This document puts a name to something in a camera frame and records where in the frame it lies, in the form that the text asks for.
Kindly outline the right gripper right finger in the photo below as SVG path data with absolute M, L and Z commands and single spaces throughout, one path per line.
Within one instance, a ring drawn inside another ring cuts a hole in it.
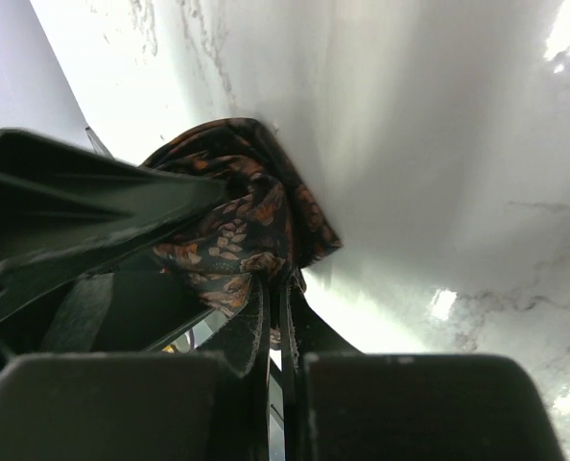
M 278 293 L 290 460 L 560 460 L 530 376 L 488 354 L 365 354 Z

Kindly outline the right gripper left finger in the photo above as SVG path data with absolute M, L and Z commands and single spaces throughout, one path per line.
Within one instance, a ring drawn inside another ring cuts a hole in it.
M 0 371 L 0 460 L 265 460 L 270 302 L 189 353 L 40 353 Z

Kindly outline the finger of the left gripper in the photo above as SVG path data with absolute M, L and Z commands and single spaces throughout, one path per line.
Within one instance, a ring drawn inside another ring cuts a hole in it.
M 0 355 L 159 351 L 209 312 L 171 274 L 0 262 Z
M 222 181 L 134 167 L 0 130 L 0 279 L 60 258 L 147 248 L 226 196 Z

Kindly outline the dark paisley necktie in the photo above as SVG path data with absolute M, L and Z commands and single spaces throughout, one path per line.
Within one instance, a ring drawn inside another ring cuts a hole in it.
M 224 203 L 154 246 L 165 272 L 226 316 L 246 302 L 254 276 L 302 285 L 302 269 L 341 248 L 311 190 L 256 119 L 207 122 L 169 141 L 143 167 L 223 181 Z

